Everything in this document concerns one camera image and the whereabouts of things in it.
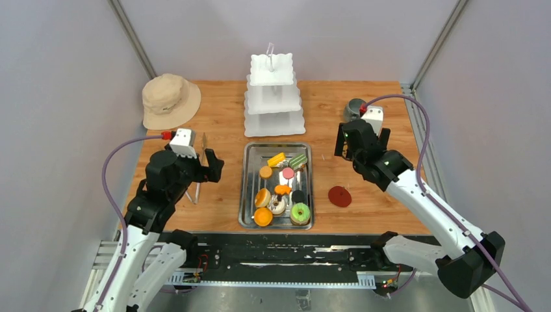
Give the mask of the yellow cake slice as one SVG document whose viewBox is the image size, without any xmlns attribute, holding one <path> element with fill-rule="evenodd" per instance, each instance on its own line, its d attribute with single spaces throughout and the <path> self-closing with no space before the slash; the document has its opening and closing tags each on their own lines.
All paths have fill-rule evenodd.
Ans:
<svg viewBox="0 0 551 312">
<path fill-rule="evenodd" d="M 281 152 L 267 160 L 267 166 L 270 168 L 278 167 L 280 163 L 286 160 L 286 155 Z"/>
</svg>

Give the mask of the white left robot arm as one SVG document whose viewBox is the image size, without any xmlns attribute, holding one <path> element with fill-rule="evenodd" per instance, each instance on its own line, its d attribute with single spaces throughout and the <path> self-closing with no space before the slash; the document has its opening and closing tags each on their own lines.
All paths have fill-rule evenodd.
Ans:
<svg viewBox="0 0 551 312">
<path fill-rule="evenodd" d="M 182 157 L 170 149 L 150 157 L 146 177 L 127 206 L 116 253 L 82 311 L 145 311 L 176 268 L 192 268 L 198 263 L 197 238 L 175 230 L 153 263 L 142 269 L 189 186 L 219 182 L 224 161 L 213 149 L 206 149 L 205 156 L 207 166 L 201 165 L 198 157 Z"/>
</svg>

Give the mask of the orange glazed donut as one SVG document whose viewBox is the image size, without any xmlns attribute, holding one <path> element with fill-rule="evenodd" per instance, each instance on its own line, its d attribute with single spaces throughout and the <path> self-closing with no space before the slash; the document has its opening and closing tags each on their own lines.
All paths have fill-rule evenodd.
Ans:
<svg viewBox="0 0 551 312">
<path fill-rule="evenodd" d="M 271 199 L 271 192 L 267 188 L 261 188 L 255 195 L 254 204 L 256 208 L 266 207 L 270 203 Z"/>
</svg>

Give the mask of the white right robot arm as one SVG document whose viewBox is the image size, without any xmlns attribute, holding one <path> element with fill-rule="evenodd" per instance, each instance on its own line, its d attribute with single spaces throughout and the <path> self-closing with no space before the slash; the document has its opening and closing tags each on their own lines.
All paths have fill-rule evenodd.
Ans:
<svg viewBox="0 0 551 312">
<path fill-rule="evenodd" d="M 372 264 L 382 271 L 406 265 L 438 277 L 452 294 L 468 298 L 496 273 L 505 240 L 483 232 L 433 195 L 400 152 L 387 149 L 390 130 L 375 134 L 363 120 L 340 123 L 335 155 L 352 163 L 362 178 L 405 205 L 436 238 L 438 245 L 388 231 L 372 243 Z"/>
</svg>

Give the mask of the tan round biscuit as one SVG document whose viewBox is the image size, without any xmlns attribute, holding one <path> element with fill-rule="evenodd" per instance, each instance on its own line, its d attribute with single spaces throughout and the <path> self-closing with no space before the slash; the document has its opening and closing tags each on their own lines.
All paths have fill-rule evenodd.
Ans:
<svg viewBox="0 0 551 312">
<path fill-rule="evenodd" d="M 262 166 L 259 170 L 259 176 L 262 179 L 269 179 L 273 175 L 274 170 L 270 166 Z"/>
</svg>

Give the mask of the green striped cake slice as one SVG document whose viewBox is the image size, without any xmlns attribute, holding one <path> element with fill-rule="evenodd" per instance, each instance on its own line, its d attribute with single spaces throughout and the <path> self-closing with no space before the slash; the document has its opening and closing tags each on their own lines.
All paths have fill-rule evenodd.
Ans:
<svg viewBox="0 0 551 312">
<path fill-rule="evenodd" d="M 305 154 L 301 153 L 294 156 L 293 158 L 291 158 L 291 160 L 288 161 L 288 167 L 293 170 L 299 170 L 303 165 L 307 164 L 307 162 L 308 157 Z"/>
</svg>

